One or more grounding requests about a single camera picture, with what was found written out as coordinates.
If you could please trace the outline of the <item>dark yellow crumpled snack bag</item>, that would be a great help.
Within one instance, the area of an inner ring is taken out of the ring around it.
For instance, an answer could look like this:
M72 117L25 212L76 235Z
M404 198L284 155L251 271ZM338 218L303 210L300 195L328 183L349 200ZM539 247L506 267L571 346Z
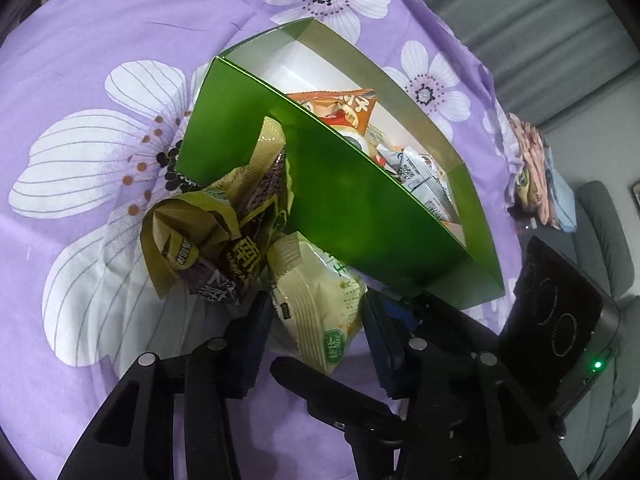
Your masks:
M239 304L288 223L291 188L283 129L266 117L247 165L144 216L140 243L157 296L181 283L208 301Z

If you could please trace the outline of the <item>light green corn snack bag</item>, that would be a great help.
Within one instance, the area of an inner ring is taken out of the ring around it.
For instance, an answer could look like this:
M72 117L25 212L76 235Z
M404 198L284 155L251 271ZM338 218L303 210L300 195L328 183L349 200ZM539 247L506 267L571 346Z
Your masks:
M280 236L267 252L267 263L274 306L297 354L331 375L360 331L367 285L299 232Z

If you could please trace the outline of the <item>white biscuit ball bag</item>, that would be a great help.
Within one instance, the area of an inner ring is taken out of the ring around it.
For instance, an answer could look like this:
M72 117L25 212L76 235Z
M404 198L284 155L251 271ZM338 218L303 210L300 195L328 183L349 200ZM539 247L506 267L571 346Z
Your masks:
M460 222L446 172L430 154L421 154L411 146L393 146L388 136L375 126L367 126L364 140L368 142L378 166L395 178L433 216L443 222Z

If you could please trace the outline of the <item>purple floral tablecloth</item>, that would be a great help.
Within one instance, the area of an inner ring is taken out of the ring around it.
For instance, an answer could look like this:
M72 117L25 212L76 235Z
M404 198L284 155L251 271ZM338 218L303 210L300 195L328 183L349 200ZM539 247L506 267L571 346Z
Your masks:
M454 144L514 286L513 133L489 70L423 0L49 0L1 49L1 427L36 478L60 473L140 353L176 356L221 329L184 289L156 296L140 223L168 193L164 158L210 60L307 16Z

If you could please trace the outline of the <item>folded pink patterned cloths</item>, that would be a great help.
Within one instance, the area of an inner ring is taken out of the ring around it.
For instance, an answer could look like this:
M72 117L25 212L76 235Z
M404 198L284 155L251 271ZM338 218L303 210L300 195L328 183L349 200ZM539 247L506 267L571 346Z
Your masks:
M550 145L529 122L512 113L508 118L518 140L518 158L522 163L515 177L515 214L520 218L536 218L542 226L558 231L575 232L575 195L555 169Z

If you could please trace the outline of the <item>green cardboard box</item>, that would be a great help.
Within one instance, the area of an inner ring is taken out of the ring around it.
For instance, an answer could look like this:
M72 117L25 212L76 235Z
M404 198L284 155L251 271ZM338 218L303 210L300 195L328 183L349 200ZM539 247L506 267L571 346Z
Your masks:
M292 100L309 90L372 89L372 122L425 150L446 172L460 219L452 232L355 144ZM463 160L423 110L370 58L305 18L220 52L209 65L176 168L209 185L244 166L262 123L286 137L291 231L405 296L431 292L466 309L504 292L494 240Z

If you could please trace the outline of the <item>orange melon seed bag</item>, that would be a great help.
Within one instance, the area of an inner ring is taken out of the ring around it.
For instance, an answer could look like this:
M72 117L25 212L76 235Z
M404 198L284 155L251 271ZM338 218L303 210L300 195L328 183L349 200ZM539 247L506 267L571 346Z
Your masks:
M362 136L378 102L374 89L289 93L296 102L332 127L352 128Z

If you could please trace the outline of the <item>grey sofa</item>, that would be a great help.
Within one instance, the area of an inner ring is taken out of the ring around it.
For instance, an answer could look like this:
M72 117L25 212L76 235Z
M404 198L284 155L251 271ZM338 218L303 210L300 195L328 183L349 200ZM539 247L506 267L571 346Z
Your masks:
M576 191L578 217L573 244L578 266L620 307L622 343L611 365L565 419L562 443L581 479L601 479L636 426L639 399L639 297L630 292L634 263L622 222L600 181Z

